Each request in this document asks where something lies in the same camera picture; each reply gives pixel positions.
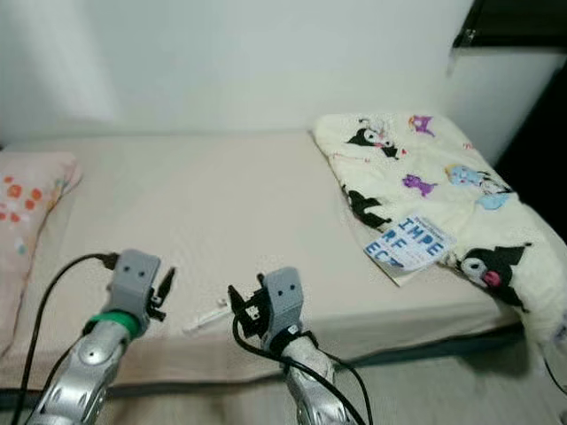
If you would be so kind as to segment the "pink pillow with red spots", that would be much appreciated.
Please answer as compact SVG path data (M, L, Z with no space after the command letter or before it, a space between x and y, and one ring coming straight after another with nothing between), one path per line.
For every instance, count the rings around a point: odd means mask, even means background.
M39 237L53 207L82 180L69 152L0 152L0 352L15 340Z

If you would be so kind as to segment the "white book with blue letters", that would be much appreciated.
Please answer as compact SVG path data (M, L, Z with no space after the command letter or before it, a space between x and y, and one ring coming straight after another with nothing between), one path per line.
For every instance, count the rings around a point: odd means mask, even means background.
M363 251L396 286L405 286L417 273L453 250L456 237L425 216L413 214L393 221L386 230L365 240Z

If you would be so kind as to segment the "cream cartoon print blanket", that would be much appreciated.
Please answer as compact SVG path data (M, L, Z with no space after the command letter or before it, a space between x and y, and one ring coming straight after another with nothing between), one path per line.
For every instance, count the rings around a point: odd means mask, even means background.
M449 118L328 114L312 135L364 226L423 219L442 242L434 262L515 308L536 343L567 351L567 242Z

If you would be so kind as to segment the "small white plastic item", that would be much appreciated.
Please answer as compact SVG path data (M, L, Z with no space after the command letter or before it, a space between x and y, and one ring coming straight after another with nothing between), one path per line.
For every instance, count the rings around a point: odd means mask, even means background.
M210 324L230 316L231 313L230 303L228 303L227 300L219 300L215 308L203 314L196 315L194 319L191 319L186 325L183 325L182 333L184 336L193 335L193 333L198 332L200 329L209 327Z

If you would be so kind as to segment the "white bed mattress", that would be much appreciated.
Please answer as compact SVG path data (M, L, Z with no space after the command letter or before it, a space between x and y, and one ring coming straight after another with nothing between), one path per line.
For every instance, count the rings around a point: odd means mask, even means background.
M46 307L31 388L108 300L110 272L90 252L139 250L175 267L165 303L120 363L117 386L237 383L278 373L242 351L230 319L196 327L259 273L295 267L301 320L324 351L345 360L514 329L515 312L443 267L397 286L369 259L323 154L305 131L236 136L119 136L12 142L12 152L69 152L82 178L42 228L0 384L16 389L44 289L65 271Z

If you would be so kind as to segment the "black cabinet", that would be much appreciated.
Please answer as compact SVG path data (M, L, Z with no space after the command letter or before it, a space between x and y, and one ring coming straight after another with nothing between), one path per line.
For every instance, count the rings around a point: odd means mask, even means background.
M567 80L552 81L495 170L556 231L567 231Z

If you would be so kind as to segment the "black window frame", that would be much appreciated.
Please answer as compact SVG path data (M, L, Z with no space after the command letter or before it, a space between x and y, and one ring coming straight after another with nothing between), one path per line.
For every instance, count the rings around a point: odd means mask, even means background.
M567 49L567 0L474 0L451 45Z

